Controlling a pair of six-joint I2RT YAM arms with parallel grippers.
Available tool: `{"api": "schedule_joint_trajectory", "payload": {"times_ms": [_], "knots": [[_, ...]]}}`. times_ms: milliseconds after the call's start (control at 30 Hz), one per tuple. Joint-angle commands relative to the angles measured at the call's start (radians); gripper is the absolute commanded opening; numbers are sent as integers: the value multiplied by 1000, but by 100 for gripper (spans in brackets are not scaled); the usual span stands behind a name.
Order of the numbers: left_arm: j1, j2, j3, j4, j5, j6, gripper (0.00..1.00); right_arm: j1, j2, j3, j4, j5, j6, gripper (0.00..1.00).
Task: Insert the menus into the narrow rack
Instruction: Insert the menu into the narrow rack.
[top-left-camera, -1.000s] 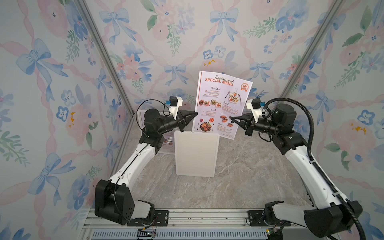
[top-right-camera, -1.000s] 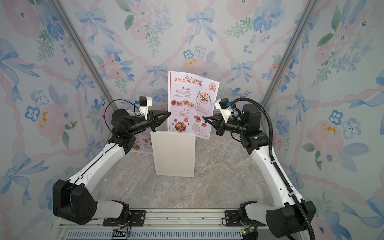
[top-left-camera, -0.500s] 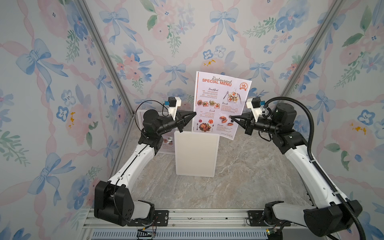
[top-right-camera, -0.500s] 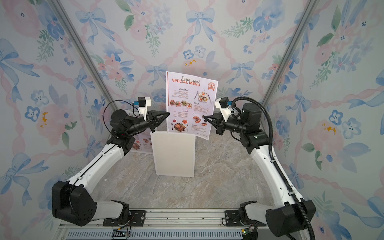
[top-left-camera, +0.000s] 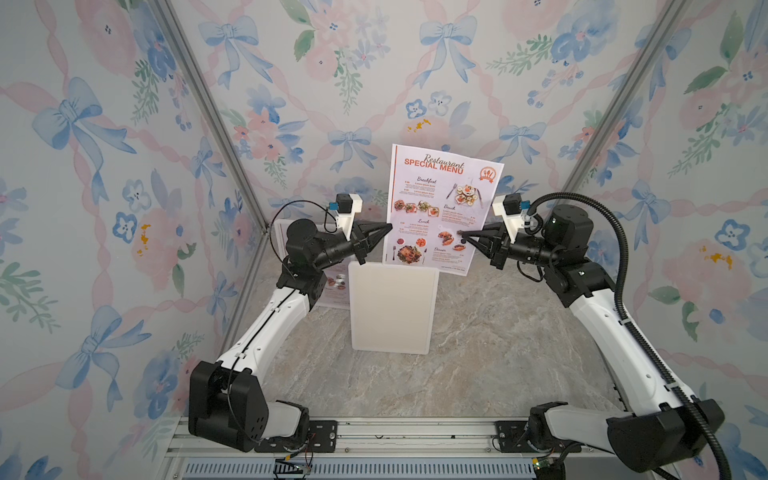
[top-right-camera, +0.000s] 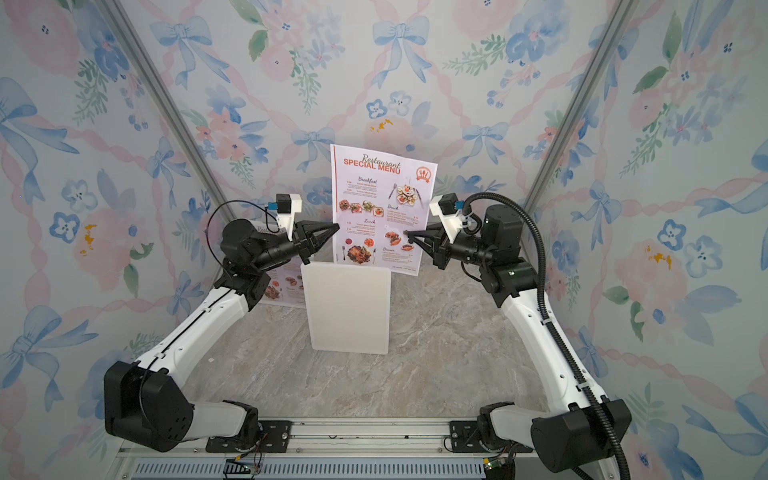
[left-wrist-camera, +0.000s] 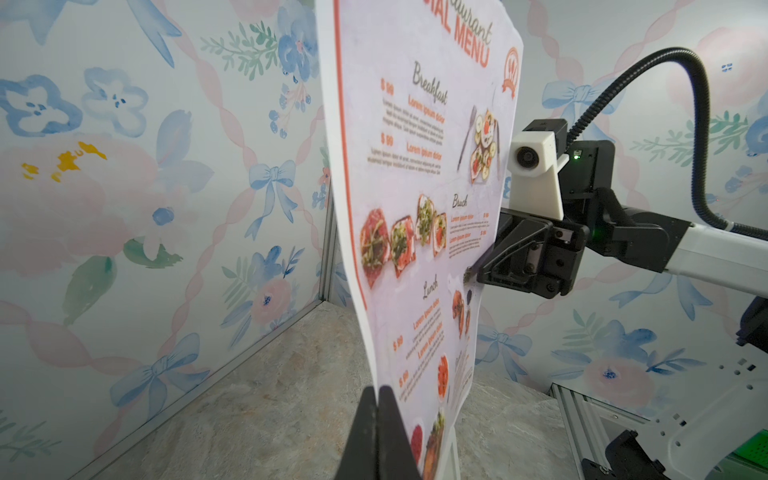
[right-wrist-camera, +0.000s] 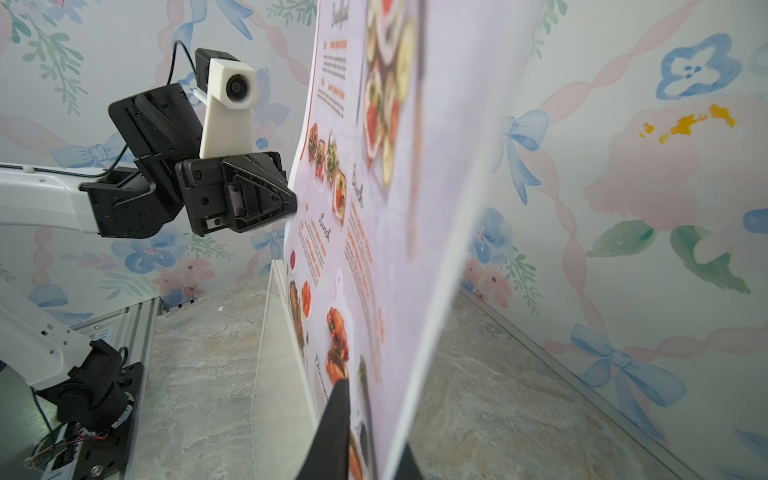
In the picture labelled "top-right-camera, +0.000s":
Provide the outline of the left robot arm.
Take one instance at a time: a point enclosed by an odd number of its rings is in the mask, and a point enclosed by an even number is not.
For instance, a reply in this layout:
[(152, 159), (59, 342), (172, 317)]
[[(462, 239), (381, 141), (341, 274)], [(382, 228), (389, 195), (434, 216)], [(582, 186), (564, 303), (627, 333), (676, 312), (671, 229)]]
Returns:
[(260, 232), (247, 219), (227, 224), (222, 275), (202, 303), (155, 347), (106, 371), (106, 433), (158, 452), (204, 438), (254, 449), (262, 438), (256, 407), (231, 400), (194, 403), (182, 388), (218, 339), (263, 298), (269, 271), (294, 258), (309, 263), (338, 230), (336, 223), (311, 220), (277, 233)]

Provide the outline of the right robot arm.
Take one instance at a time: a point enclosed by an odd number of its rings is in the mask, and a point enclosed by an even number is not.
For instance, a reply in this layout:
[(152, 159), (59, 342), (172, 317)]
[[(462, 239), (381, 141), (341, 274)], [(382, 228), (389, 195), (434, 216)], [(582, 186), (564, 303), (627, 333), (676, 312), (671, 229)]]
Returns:
[(532, 222), (506, 203), (487, 208), (483, 218), (464, 214), (462, 202), (436, 197), (430, 212), (437, 222), (409, 233), (410, 243), (445, 269), (456, 260), (475, 265), (478, 281), (520, 335), (541, 379), (547, 402), (540, 412), (513, 402), (482, 407), (473, 431), (452, 434), (452, 450), (483, 448), (487, 469), (510, 468), (515, 455), (535, 453), (553, 473), (589, 475), (585, 466), (608, 459), (617, 476), (629, 478), (619, 445), (632, 417), (626, 403), (609, 399), (565, 338), (545, 290), (546, 264), (533, 266), (521, 254), (524, 226)]

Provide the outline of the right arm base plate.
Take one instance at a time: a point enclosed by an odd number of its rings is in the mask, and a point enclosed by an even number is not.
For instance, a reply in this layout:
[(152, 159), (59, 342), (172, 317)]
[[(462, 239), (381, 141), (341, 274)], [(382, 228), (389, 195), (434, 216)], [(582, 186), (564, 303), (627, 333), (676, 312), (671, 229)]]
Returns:
[(488, 440), (481, 435), (476, 420), (451, 420), (449, 433), (444, 437), (444, 448), (451, 453), (484, 453), (491, 456), (509, 453), (532, 453), (533, 449), (511, 440)]

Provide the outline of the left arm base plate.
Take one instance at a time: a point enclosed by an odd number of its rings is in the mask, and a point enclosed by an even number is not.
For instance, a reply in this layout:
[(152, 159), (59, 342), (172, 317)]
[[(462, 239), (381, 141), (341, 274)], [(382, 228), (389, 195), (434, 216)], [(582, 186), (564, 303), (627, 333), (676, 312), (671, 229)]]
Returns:
[(207, 453), (241, 454), (285, 453), (291, 438), (290, 420), (259, 420), (245, 427), (245, 433), (235, 437), (209, 437)]

